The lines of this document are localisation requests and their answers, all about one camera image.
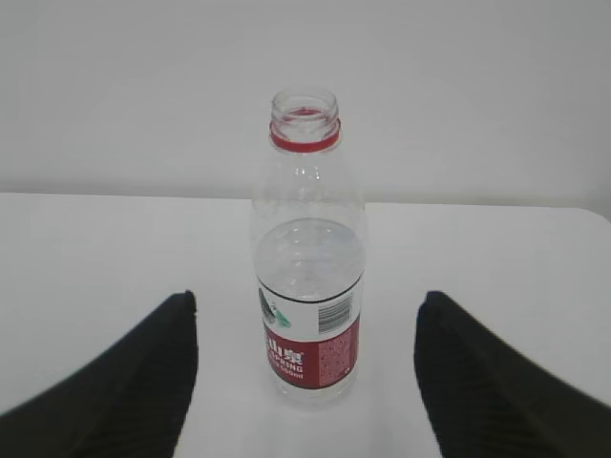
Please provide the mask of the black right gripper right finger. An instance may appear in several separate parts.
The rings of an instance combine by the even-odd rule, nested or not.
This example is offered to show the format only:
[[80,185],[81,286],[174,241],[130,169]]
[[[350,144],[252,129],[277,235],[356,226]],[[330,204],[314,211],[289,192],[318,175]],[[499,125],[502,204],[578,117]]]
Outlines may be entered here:
[[413,364],[444,457],[607,457],[610,407],[535,364],[441,291],[418,309]]

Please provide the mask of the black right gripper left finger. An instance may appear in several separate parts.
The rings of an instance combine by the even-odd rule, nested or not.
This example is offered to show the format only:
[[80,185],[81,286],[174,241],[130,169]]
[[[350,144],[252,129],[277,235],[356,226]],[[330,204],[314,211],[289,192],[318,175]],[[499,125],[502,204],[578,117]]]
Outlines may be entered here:
[[1,416],[4,457],[171,457],[198,374],[197,306],[174,294],[72,376]]

